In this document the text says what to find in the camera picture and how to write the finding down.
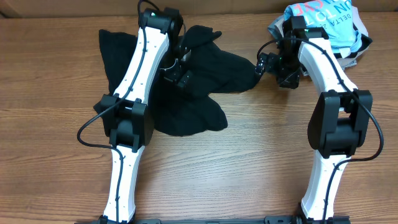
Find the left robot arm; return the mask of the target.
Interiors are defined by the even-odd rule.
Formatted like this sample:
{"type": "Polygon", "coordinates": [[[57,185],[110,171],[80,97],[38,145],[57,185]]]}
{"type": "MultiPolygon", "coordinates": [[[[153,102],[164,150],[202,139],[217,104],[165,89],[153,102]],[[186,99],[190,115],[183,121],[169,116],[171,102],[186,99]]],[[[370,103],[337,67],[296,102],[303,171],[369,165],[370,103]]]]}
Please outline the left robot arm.
{"type": "Polygon", "coordinates": [[[118,87],[99,103],[112,152],[109,197],[98,223],[132,223],[139,162],[149,144],[154,122],[150,92],[164,79],[183,90],[191,74],[182,68],[190,51],[179,36],[186,26],[180,11],[146,9],[140,14],[136,49],[118,87]]]}

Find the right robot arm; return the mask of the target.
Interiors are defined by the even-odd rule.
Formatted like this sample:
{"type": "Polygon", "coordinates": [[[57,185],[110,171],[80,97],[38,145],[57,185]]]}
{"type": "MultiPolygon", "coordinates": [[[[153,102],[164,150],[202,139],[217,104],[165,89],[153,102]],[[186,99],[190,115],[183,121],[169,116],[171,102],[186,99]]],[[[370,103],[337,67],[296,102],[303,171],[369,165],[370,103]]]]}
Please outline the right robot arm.
{"type": "Polygon", "coordinates": [[[279,17],[268,28],[279,53],[259,50],[255,74],[275,75],[282,88],[295,89],[300,75],[308,75],[319,98],[307,128],[314,150],[305,195],[292,216],[271,216],[266,223],[349,223],[337,217],[334,202],[344,169],[364,143],[373,97],[346,76],[336,59],[329,35],[309,27],[303,16],[279,17]]]}

